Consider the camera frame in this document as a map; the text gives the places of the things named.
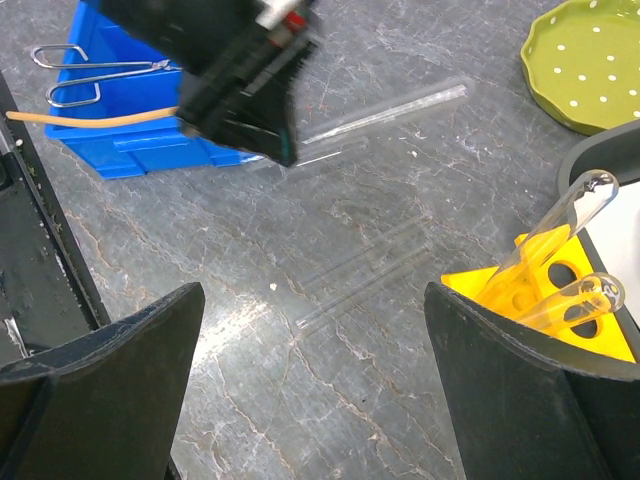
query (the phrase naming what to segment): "gray tabletop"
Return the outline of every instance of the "gray tabletop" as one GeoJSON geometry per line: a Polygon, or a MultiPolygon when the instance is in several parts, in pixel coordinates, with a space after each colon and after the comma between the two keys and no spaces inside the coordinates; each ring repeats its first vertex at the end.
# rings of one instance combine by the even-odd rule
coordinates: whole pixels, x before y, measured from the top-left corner
{"type": "MultiPolygon", "coordinates": [[[[303,129],[450,77],[477,90],[315,175],[105,182],[31,128],[113,318],[204,285],[173,449],[185,479],[464,477],[423,293],[499,261],[555,200],[581,137],[534,104],[518,53],[557,3],[321,1],[326,45],[297,86],[303,129]]],[[[21,109],[46,111],[54,78],[29,49],[63,43],[74,9],[0,0],[0,68],[21,109]]]]}

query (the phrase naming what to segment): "yellow test tube rack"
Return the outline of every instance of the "yellow test tube rack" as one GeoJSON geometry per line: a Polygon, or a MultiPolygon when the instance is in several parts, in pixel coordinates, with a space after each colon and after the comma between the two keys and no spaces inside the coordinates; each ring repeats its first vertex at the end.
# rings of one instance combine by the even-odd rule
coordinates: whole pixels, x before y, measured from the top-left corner
{"type": "MultiPolygon", "coordinates": [[[[515,240],[516,246],[525,238],[526,235],[519,236],[515,240]]],[[[496,313],[510,319],[518,318],[538,302],[556,293],[559,288],[551,282],[548,272],[548,268],[554,264],[570,268],[576,278],[582,278],[594,272],[580,239],[575,236],[562,246],[544,267],[533,272],[527,271],[523,281],[517,285],[510,285],[508,295],[511,301],[502,304],[500,311],[496,313]]],[[[498,267],[489,267],[468,272],[450,273],[443,275],[441,281],[461,295],[474,299],[497,270],[498,267]]],[[[635,363],[615,315],[612,313],[601,315],[595,321],[597,330],[593,338],[577,335],[570,328],[560,330],[553,336],[570,345],[594,353],[635,363]]]]}

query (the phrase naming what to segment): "blue box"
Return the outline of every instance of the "blue box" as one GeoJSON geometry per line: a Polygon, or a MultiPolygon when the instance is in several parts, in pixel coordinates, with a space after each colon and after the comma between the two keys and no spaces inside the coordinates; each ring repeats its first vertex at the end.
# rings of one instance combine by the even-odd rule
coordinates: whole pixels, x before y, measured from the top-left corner
{"type": "MultiPolygon", "coordinates": [[[[80,2],[71,28],[69,43],[80,45],[91,63],[114,61],[160,61],[166,57],[80,2]]],[[[73,50],[64,63],[82,63],[73,50]]],[[[123,69],[63,70],[58,81],[115,73],[123,69]]],[[[61,117],[98,119],[174,107],[178,104],[180,71],[159,71],[99,83],[102,98],[81,107],[51,108],[61,117]]],[[[92,83],[66,87],[55,92],[61,103],[94,98],[92,83]]],[[[49,138],[60,140],[104,178],[144,175],[155,170],[214,165],[226,167],[254,157],[219,147],[201,138],[187,138],[179,132],[178,120],[165,118],[117,128],[88,129],[48,125],[49,138]]]]}

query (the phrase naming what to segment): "green perforated tray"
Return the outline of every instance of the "green perforated tray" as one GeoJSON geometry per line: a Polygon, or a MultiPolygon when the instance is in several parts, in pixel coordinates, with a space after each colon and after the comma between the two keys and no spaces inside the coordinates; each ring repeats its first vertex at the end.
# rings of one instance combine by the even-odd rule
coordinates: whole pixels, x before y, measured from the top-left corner
{"type": "Polygon", "coordinates": [[[566,127],[640,118],[640,2],[569,0],[533,22],[520,55],[536,102],[566,127]]]}

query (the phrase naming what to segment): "red component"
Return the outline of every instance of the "red component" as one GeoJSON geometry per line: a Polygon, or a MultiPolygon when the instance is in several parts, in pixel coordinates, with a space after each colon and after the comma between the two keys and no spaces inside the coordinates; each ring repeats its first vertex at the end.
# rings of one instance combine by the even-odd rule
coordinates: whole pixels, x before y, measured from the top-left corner
{"type": "Polygon", "coordinates": [[[283,23],[291,33],[298,33],[307,26],[307,19],[294,10],[285,17],[283,23]]]}

